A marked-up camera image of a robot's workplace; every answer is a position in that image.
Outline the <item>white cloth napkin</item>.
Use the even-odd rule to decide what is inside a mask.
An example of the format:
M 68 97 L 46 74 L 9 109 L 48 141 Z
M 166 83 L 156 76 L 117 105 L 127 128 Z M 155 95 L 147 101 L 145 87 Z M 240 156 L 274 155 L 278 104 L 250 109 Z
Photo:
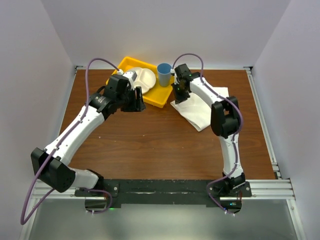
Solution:
M 211 87 L 205 85 L 192 85 L 190 97 L 179 104 L 172 101 L 173 108 L 184 117 L 198 132 L 211 124 L 211 106 L 222 101 L 220 97 L 229 97 L 227 87 Z

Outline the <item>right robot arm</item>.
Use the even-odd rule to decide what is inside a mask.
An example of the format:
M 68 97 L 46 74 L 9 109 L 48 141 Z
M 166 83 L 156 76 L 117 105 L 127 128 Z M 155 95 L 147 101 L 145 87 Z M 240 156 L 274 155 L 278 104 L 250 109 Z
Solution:
M 239 153 L 243 116 L 237 98 L 229 96 L 225 88 L 215 89 L 202 72 L 191 72 L 186 64 L 171 72 L 174 75 L 172 106 L 196 129 L 210 127 L 219 138 L 223 170 L 222 177 L 213 184 L 221 183 L 227 196 L 235 196 L 246 181 Z

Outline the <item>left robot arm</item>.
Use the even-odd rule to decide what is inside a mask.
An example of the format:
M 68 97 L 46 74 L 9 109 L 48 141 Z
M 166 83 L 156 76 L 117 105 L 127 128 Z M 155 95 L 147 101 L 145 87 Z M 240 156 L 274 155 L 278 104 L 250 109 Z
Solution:
M 44 149 L 35 148 L 31 162 L 37 178 L 63 193 L 71 187 L 85 188 L 92 196 L 99 196 L 104 190 L 102 177 L 92 170 L 80 170 L 69 164 L 82 143 L 107 118 L 117 110 L 141 112 L 146 106 L 141 87 L 134 86 L 135 71 L 123 75 L 113 74 L 107 85 L 102 86 L 89 97 L 88 105 L 81 108 L 78 116 Z

